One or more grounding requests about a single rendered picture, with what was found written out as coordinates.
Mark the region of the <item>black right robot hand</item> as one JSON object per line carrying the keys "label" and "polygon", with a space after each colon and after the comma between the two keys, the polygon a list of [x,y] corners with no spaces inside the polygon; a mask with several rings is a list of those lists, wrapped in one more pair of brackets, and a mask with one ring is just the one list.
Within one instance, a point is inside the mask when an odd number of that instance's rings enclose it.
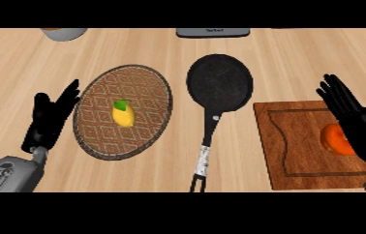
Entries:
{"label": "black right robot hand", "polygon": [[366,162],[366,106],[335,74],[325,74],[316,93],[338,120],[358,157]]}

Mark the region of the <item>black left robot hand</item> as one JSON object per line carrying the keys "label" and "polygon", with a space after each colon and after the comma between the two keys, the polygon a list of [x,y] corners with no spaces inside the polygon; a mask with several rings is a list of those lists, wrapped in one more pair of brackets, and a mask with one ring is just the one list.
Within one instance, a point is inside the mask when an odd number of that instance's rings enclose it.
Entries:
{"label": "black left robot hand", "polygon": [[28,153],[37,147],[51,150],[58,142],[67,119],[80,101],[79,80],[68,85],[55,102],[46,93],[34,96],[33,121],[23,141],[23,150]]}

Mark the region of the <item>orange squash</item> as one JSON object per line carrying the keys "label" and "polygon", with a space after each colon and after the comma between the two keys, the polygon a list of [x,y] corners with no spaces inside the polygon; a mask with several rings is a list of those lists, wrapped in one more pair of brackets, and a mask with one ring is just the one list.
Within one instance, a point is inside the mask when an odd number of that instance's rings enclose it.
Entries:
{"label": "orange squash", "polygon": [[321,143],[328,152],[340,156],[355,156],[356,153],[338,124],[328,125],[321,131]]}

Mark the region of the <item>brown wooden cutting board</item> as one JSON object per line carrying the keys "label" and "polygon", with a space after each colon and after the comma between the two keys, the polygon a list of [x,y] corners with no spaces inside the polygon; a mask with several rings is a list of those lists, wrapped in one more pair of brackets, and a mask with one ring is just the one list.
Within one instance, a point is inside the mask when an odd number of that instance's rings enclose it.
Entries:
{"label": "brown wooden cutting board", "polygon": [[366,162],[332,154],[321,142],[321,131],[337,123],[325,103],[256,102],[253,110],[272,189],[363,188]]}

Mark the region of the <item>black frying pan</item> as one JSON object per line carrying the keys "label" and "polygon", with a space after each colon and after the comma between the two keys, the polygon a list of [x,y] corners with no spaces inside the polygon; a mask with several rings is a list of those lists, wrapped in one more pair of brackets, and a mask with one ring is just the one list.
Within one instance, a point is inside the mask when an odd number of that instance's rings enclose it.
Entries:
{"label": "black frying pan", "polygon": [[251,71],[235,57],[210,54],[194,63],[186,86],[194,101],[206,110],[206,134],[191,185],[194,192],[198,181],[203,181],[201,191],[207,189],[211,137],[222,114],[244,107],[253,97]]}

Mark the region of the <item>round brown patterned placemat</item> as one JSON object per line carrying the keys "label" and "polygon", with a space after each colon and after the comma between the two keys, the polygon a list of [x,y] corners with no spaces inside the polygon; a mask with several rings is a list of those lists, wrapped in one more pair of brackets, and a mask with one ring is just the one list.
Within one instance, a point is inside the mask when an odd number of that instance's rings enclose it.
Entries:
{"label": "round brown patterned placemat", "polygon": [[102,73],[86,87],[74,109],[77,143],[96,159],[120,161],[160,139],[173,109],[167,80],[144,65]]}

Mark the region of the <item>yellow lemon with green leaf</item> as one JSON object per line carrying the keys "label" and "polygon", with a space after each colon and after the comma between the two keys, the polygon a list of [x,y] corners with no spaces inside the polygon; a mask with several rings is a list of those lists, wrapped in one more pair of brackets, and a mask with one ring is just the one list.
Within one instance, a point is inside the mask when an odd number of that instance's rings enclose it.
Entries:
{"label": "yellow lemon with green leaf", "polygon": [[127,103],[127,99],[121,99],[114,103],[113,117],[116,123],[124,128],[135,126],[135,110]]}

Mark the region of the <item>grey bowl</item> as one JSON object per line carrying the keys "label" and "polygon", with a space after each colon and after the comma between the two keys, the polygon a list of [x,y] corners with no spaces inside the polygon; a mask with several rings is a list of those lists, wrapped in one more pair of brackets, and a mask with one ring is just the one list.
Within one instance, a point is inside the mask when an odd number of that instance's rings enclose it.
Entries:
{"label": "grey bowl", "polygon": [[68,42],[77,39],[86,31],[86,28],[42,28],[45,35],[57,42]]}

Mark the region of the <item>grey flat appliance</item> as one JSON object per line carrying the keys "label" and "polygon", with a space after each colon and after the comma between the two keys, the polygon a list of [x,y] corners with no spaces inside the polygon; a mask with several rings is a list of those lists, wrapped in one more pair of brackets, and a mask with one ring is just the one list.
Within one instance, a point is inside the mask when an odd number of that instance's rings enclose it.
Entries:
{"label": "grey flat appliance", "polygon": [[178,28],[179,38],[241,38],[251,33],[250,28]]}

